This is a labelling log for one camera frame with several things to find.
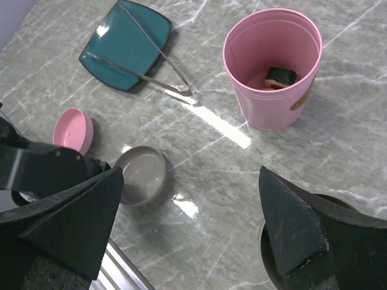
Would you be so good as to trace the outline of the pink round lid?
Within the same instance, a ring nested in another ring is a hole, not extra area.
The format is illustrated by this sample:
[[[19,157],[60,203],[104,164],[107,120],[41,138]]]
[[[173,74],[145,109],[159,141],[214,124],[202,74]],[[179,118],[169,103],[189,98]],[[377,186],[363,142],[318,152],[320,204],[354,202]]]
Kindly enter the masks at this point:
[[[69,108],[59,117],[55,125],[53,144],[86,155],[93,136],[94,126],[91,117],[78,108]]]

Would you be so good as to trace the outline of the grey cylindrical container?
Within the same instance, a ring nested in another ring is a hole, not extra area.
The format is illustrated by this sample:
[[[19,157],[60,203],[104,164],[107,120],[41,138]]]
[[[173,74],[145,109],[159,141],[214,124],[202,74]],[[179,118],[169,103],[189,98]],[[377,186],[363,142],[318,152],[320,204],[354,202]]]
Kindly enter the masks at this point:
[[[353,207],[351,204],[337,197],[330,196],[322,192],[312,192],[312,193],[332,203],[335,203],[341,207],[345,207],[347,209],[358,212],[358,210],[355,207]],[[276,269],[276,262],[273,255],[273,250],[271,247],[270,238],[269,238],[269,234],[268,234],[265,222],[263,222],[263,224],[261,225],[259,236],[260,236],[260,251],[261,251],[262,264],[265,268],[268,278],[271,281],[270,284],[273,285],[275,289],[286,290],[287,287],[285,285],[284,279],[278,274],[278,271]]]

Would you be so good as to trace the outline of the grey round lid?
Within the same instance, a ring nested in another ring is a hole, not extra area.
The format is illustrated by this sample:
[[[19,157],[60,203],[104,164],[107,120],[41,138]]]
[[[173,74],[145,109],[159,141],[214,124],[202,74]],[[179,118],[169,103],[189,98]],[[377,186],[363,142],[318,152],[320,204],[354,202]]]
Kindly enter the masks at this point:
[[[122,204],[134,207],[147,205],[160,195],[166,183],[165,158],[152,147],[129,149],[118,158],[115,166],[122,168]]]

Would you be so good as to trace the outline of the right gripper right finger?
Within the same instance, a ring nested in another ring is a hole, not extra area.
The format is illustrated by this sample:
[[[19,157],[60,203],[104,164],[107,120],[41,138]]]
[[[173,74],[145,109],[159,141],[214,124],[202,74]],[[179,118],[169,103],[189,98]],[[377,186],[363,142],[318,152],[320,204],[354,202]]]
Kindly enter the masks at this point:
[[[287,289],[386,289],[386,221],[310,193],[261,167],[259,195]]]

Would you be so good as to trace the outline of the white rice cake cube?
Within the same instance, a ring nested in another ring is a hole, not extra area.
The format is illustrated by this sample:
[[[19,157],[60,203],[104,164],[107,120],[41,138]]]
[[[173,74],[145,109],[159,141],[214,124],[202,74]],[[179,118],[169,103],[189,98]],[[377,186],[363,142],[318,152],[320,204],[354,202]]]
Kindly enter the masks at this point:
[[[264,80],[264,88],[282,89],[296,83],[298,75],[292,69],[271,66]]]

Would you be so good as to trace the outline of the pink cylindrical container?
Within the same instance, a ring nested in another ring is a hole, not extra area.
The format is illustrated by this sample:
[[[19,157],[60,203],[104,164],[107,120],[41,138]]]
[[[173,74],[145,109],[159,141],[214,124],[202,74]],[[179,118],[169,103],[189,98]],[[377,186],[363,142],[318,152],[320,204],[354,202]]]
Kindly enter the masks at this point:
[[[246,121],[283,129],[301,115],[322,57],[322,37],[306,15],[270,8],[227,34],[223,62]]]

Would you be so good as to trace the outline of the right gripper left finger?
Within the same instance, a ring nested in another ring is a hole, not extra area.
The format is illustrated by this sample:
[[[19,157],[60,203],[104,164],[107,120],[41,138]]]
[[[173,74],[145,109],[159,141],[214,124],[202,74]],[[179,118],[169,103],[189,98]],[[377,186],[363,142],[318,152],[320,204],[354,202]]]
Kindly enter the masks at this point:
[[[1,213],[1,289],[89,289],[123,190],[119,167]]]

